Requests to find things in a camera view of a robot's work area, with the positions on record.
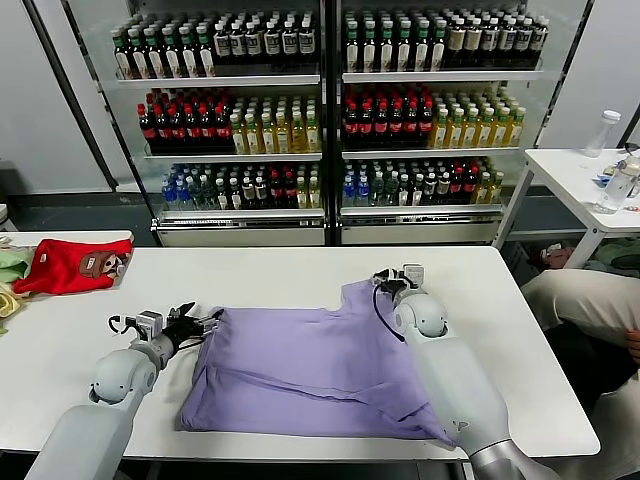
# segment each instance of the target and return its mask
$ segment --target red-labeled bottle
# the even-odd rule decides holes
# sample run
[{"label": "red-labeled bottle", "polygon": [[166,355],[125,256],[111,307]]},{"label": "red-labeled bottle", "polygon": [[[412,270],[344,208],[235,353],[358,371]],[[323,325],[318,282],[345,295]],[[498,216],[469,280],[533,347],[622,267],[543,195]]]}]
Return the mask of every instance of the red-labeled bottle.
[{"label": "red-labeled bottle", "polygon": [[156,105],[154,112],[156,114],[156,128],[158,129],[158,136],[163,143],[171,141],[173,133],[171,132],[171,125],[169,125],[169,118],[164,113],[160,105]]}]

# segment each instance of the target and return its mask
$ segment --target plastic bottle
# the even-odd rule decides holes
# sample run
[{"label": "plastic bottle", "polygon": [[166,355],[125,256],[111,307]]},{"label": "plastic bottle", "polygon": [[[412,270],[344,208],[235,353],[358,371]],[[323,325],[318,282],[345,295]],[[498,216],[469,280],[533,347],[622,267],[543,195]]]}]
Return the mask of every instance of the plastic bottle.
[{"label": "plastic bottle", "polygon": [[587,144],[587,147],[583,151],[584,155],[591,158],[598,158],[607,144],[607,138],[609,137],[611,129],[621,118],[622,115],[614,110],[605,110],[602,112],[598,132]]}]

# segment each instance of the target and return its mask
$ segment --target purple t-shirt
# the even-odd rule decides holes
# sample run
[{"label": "purple t-shirt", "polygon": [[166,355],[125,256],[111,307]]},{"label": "purple t-shirt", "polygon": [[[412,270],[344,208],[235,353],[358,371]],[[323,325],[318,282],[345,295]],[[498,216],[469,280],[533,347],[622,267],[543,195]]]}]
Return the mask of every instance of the purple t-shirt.
[{"label": "purple t-shirt", "polygon": [[[301,436],[446,436],[408,347],[376,317],[373,285],[342,287],[343,306],[225,308],[200,350],[183,406],[187,430]],[[392,302],[378,294],[388,318]]]}]

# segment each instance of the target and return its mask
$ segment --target beige pants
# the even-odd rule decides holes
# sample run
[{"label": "beige pants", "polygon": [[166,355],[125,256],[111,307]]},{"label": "beige pants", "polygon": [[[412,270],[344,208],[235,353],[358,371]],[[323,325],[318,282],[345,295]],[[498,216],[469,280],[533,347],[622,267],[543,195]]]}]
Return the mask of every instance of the beige pants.
[{"label": "beige pants", "polygon": [[640,328],[640,280],[591,270],[547,270],[522,287],[543,330],[568,320],[584,333],[626,346]]}]

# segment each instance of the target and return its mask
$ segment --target yellow drink bottle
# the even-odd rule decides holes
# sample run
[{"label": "yellow drink bottle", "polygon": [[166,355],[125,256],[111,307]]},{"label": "yellow drink bottle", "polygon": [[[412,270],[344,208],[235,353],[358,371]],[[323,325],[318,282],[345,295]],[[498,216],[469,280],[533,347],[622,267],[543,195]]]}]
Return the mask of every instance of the yellow drink bottle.
[{"label": "yellow drink bottle", "polygon": [[477,148],[486,148],[491,134],[491,126],[493,125],[493,108],[488,107],[484,110],[482,120],[476,128],[476,136],[473,138],[473,146]]}]

